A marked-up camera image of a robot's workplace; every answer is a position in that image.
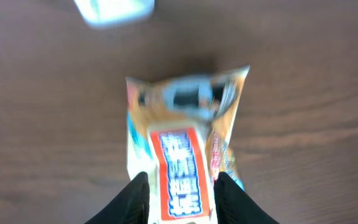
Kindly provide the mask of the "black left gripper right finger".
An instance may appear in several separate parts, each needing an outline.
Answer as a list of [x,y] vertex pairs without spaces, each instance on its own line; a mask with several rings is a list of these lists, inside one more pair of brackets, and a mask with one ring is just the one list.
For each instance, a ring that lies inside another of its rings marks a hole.
[[278,224],[225,172],[214,183],[214,199],[219,224]]

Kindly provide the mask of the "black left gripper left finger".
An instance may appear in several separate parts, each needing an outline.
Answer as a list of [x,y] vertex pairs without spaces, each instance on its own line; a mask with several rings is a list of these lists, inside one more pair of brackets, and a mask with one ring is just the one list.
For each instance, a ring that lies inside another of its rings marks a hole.
[[85,224],[148,224],[149,202],[148,174],[142,171]]

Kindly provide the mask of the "yellow orange snack bag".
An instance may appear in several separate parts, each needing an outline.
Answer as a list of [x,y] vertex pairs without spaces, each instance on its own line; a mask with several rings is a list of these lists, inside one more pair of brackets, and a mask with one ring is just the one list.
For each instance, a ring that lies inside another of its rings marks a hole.
[[229,142],[249,70],[126,80],[127,170],[148,175],[150,223],[216,223],[218,174],[242,184]]

